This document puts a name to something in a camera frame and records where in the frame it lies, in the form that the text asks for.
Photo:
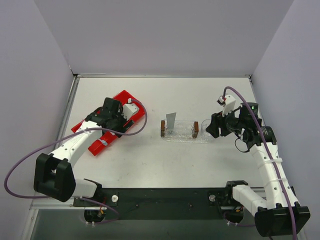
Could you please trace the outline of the clear plastic cup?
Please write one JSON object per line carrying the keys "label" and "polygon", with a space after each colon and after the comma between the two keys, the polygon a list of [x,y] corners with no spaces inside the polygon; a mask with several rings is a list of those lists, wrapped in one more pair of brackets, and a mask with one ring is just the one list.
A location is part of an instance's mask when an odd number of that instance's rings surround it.
{"label": "clear plastic cup", "polygon": [[200,126],[201,134],[207,134],[206,128],[211,124],[211,119],[205,119],[202,121]]}

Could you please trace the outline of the clear tray brown handles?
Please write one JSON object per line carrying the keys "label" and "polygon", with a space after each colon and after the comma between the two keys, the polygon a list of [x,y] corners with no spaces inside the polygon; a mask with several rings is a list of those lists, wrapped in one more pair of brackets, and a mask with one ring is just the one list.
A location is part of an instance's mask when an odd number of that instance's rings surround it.
{"label": "clear tray brown handles", "polygon": [[209,144],[214,138],[209,134],[201,134],[201,123],[193,120],[175,120],[174,129],[167,129],[167,121],[160,122],[160,136],[167,142]]}

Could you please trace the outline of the toothpaste tube black cap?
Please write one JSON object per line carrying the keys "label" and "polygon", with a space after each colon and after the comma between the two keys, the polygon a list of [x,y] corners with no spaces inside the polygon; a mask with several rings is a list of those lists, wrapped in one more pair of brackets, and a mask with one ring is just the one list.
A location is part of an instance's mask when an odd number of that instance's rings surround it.
{"label": "toothpaste tube black cap", "polygon": [[166,114],[167,129],[169,131],[174,130],[176,115],[176,112]]}

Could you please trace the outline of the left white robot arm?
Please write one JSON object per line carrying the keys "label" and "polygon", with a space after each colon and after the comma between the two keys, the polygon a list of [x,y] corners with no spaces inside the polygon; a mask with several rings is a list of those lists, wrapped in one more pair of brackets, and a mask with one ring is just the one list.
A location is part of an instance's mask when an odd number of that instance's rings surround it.
{"label": "left white robot arm", "polygon": [[131,100],[126,104],[105,98],[101,107],[90,113],[81,123],[76,135],[49,154],[36,159],[33,188],[36,192],[66,202],[72,197],[84,197],[92,206],[101,203],[103,194],[93,180],[75,178],[73,168],[83,153],[95,142],[103,146],[101,137],[108,130],[116,136],[125,133],[134,123],[131,120],[139,107]]}

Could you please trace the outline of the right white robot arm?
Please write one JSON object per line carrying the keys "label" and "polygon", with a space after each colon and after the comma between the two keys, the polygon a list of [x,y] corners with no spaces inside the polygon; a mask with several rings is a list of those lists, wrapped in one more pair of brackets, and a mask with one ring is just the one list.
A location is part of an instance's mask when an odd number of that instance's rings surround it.
{"label": "right white robot arm", "polygon": [[235,134],[247,146],[262,178],[265,198],[256,194],[242,180],[227,182],[230,197],[244,206],[254,217],[262,237],[298,234],[310,219],[307,206],[302,206],[292,190],[282,167],[277,139],[270,126],[258,117],[259,105],[221,103],[223,109],[211,116],[206,132],[215,139]]}

